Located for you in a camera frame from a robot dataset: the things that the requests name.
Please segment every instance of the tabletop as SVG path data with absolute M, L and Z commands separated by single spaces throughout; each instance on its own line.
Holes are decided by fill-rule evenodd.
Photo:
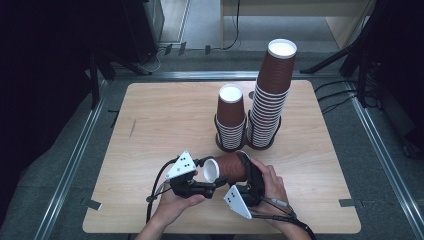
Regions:
M 228 82 L 134 83 L 125 95 L 83 229 L 89 233 L 137 233 L 145 225 L 148 197 L 160 168 L 187 150 L 193 159 L 225 155 L 215 144 L 218 91 Z M 252 107 L 254 81 L 233 82 L 243 89 L 245 110 Z M 273 145 L 242 150 L 284 179 L 298 218 L 315 233 L 357 233 L 361 224 L 351 199 L 312 85 L 293 80 Z M 201 168 L 195 177 L 205 181 Z M 223 200 L 228 187 L 187 209 L 168 233 L 272 233 L 260 219 L 245 219 Z M 158 201 L 155 201 L 153 212 Z

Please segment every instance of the gray floor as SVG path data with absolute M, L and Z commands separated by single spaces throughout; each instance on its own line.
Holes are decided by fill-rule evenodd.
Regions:
M 317 30 L 313 39 L 330 39 L 328 28 L 321 25 L 320 29 L 320 31 Z M 187 41 L 188 49 L 181 56 L 178 55 L 177 50 L 168 55 L 164 55 L 163 52 L 159 53 L 160 68 L 152 76 L 136 76 L 126 69 L 117 68 L 117 79 L 108 82 L 108 91 L 102 96 L 104 99 L 103 107 L 82 155 L 69 193 L 66 195 L 57 221 L 53 226 L 50 239 L 127 239 L 128 234 L 84 233 L 82 222 L 86 207 L 81 205 L 80 202 L 83 198 L 91 197 L 113 131 L 112 125 L 116 117 L 116 113 L 113 111 L 120 109 L 126 88 L 130 83 L 192 80 L 163 78 L 162 76 L 166 76 L 168 72 L 259 70 L 264 55 L 264 46 L 259 44 L 250 50 L 243 49 L 241 46 L 247 46 L 247 42 L 250 41 L 249 38 L 240 38 L 241 45 L 237 50 L 215 50 L 209 55 L 205 55 L 202 50 L 189 50 L 197 47 L 203 49 L 205 43 L 218 44 L 216 39 L 201 39 L 200 36 L 206 36 L 209 32 L 193 33 L 190 37 L 189 34 L 191 33 L 186 28 L 183 38 Z M 305 46 L 309 45 L 308 41 L 313 46 L 314 41 L 306 36 L 304 33 L 298 32 L 297 35 L 293 35 L 289 39 L 296 39 L 296 43 L 302 42 L 302 39 L 304 39 Z M 313 76 L 298 74 L 298 70 L 314 65 L 337 51 L 333 48 L 334 44 L 334 41 L 329 41 L 329 44 L 325 47 L 328 48 L 327 51 L 322 51 L 323 46 L 299 51 L 294 78 L 309 79 L 315 88 L 325 83 L 341 80 L 337 76 L 337 70 L 343 59 Z M 153 59 L 145 68 L 156 69 L 158 66 L 157 59 Z M 317 92 L 317 97 L 344 89 L 343 84 L 334 84 Z M 331 104 L 343 101 L 347 97 L 347 95 L 340 95 L 329 98 L 321 101 L 320 106 L 324 109 Z M 88 96 L 65 126 L 55 145 L 37 159 L 23 174 L 10 204 L 8 216 L 0 230 L 0 239 L 32 239 L 36 235 L 49 201 L 90 114 L 90 104 L 90 96 Z M 424 176 L 424 161 L 406 158 L 403 155 L 399 139 L 390 127 L 384 113 L 379 109 L 370 108 L 368 110 L 406 186 L 422 209 L 424 207 L 424 192 L 421 186 L 422 176 Z M 319 234 L 318 239 L 416 239 L 353 104 L 347 102 L 325 114 L 324 118 L 352 198 L 361 200 L 364 207 L 357 208 L 362 224 L 359 233 L 350 235 Z

